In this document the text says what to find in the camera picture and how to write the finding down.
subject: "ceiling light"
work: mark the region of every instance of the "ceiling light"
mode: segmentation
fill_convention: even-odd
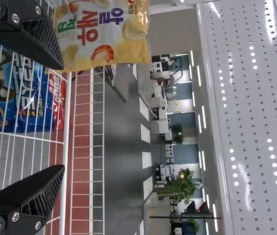
[[[205,152],[201,151],[203,170],[206,171]]]
[[[205,107],[204,106],[202,106],[201,107],[201,111],[202,111],[202,120],[203,120],[203,127],[204,127],[204,129],[206,129],[206,115],[205,115]]]
[[[201,152],[198,151],[198,156],[199,156],[199,167],[201,168]]]
[[[206,198],[207,198],[207,206],[208,206],[208,209],[210,209],[210,204],[209,204],[209,195],[208,195],[208,194],[206,195]]]
[[[183,56],[183,55],[188,55],[188,54],[179,54],[179,55],[174,55],[174,56]]]
[[[201,116],[198,114],[199,133],[201,133]]]
[[[203,198],[203,202],[206,201],[206,197],[205,197],[205,189],[202,188],[202,198]]]
[[[194,92],[192,92],[192,95],[193,95],[193,105],[195,107],[195,95],[194,95]]]
[[[193,51],[192,50],[191,50],[191,60],[192,60],[192,66],[194,67],[194,56],[193,56]]]
[[[201,71],[199,69],[199,65],[197,65],[197,75],[198,75],[198,84],[201,87]]]

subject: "perforated panel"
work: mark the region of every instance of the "perforated panel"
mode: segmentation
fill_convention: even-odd
[[[216,104],[219,126],[215,129],[220,132],[227,182],[220,187],[228,193],[227,213],[232,218],[225,223],[233,226],[237,235],[276,235],[276,2],[222,0],[201,4],[198,10],[201,40],[207,45],[204,60],[209,60],[205,61],[206,74],[211,73],[204,86],[208,84],[208,92],[214,93],[209,103]],[[195,93],[206,92],[205,87],[193,83]],[[196,105],[201,107],[201,102],[196,100]],[[199,137],[201,149],[205,148],[203,141]],[[223,204],[226,213],[226,202]],[[215,228],[209,227],[209,232],[214,233]]]

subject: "store aisle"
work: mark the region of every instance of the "store aisle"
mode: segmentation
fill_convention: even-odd
[[[107,235],[144,234],[143,182],[152,189],[154,159],[161,159],[158,136],[149,133],[150,122],[140,112],[138,84],[129,77],[129,99],[123,103],[105,87],[105,233]],[[150,141],[143,141],[141,125]]]

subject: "blue wall panel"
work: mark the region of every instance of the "blue wall panel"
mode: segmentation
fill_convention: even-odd
[[[177,144],[173,146],[175,164],[199,163],[197,144]]]
[[[183,128],[196,127],[195,112],[168,115],[171,124],[181,124]]]

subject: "wall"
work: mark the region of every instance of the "wall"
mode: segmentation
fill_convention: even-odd
[[[174,113],[175,110],[179,112],[192,112],[194,111],[194,105],[192,99],[182,99],[177,102],[177,105],[173,100],[168,101],[168,113]]]
[[[195,112],[185,114],[171,114],[168,115],[171,124],[181,124],[183,128],[196,127]]]
[[[177,144],[173,146],[175,164],[199,163],[197,144]]]
[[[196,9],[151,15],[149,39],[152,55],[184,54],[201,48]]]
[[[193,178],[201,178],[201,169],[199,167],[199,163],[195,164],[174,164],[174,175],[178,175],[178,172],[182,169],[188,168],[189,170],[192,170],[194,172]]]
[[[184,84],[175,83],[174,86],[176,87],[176,95],[173,96],[173,98],[171,100],[174,100],[174,99],[183,100],[183,99],[192,99],[193,98],[192,83],[184,83]]]
[[[150,5],[159,5],[159,4],[164,4],[164,3],[171,3],[172,0],[150,0]]]

